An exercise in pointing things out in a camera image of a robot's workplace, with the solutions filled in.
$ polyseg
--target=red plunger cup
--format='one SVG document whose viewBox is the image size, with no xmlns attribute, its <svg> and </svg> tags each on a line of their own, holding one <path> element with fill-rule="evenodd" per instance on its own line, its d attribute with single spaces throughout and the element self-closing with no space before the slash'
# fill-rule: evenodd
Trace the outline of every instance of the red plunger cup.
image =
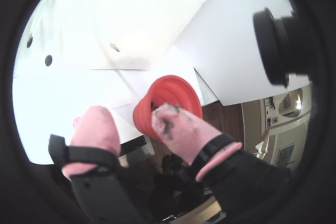
<svg viewBox="0 0 336 224">
<path fill-rule="evenodd" d="M 152 128 L 152 111 L 164 103 L 178 105 L 199 118 L 203 117 L 198 96 L 188 82 L 178 76 L 158 78 L 133 111 L 136 128 L 153 139 L 160 140 Z"/>
</svg>

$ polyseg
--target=hand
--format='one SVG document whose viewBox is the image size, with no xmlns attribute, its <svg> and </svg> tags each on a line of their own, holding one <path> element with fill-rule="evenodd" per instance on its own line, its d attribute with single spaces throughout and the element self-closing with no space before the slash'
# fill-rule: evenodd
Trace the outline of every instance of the hand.
<svg viewBox="0 0 336 224">
<path fill-rule="evenodd" d="M 92 106 L 83 116 L 75 118 L 73 122 L 75 133 L 70 145 L 101 148 L 116 156 L 119 155 L 121 148 L 119 135 L 108 109 Z M 62 172 L 70 179 L 71 175 L 88 172 L 96 166 L 95 164 L 76 162 L 65 165 Z"/>
<path fill-rule="evenodd" d="M 152 112 L 152 127 L 162 142 L 175 154 L 192 164 L 200 150 L 221 132 L 189 111 L 167 103 Z M 242 147 L 231 143 L 219 151 L 196 177 L 200 181 L 205 174 L 222 163 Z"/>
</svg>

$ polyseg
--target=white paper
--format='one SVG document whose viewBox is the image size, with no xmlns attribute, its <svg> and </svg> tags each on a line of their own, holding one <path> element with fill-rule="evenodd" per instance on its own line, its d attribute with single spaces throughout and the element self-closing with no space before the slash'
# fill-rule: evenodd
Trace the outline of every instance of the white paper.
<svg viewBox="0 0 336 224">
<path fill-rule="evenodd" d="M 39 73 L 13 79 L 16 125 L 29 160 L 36 164 L 52 164 L 50 134 L 65 137 L 69 144 L 74 118 L 90 106 L 112 111 L 131 102 L 128 88 L 115 71 Z"/>
<path fill-rule="evenodd" d="M 48 71 L 153 69 L 205 1 L 41 0 L 22 36 L 14 76 L 32 67 L 45 71 L 47 55 L 55 59 Z"/>
<path fill-rule="evenodd" d="M 257 45 L 253 13 L 268 7 L 290 16 L 289 0 L 208 0 L 174 43 L 191 60 L 222 105 L 258 100 L 303 87 L 290 75 L 288 89 L 269 83 Z"/>
</svg>

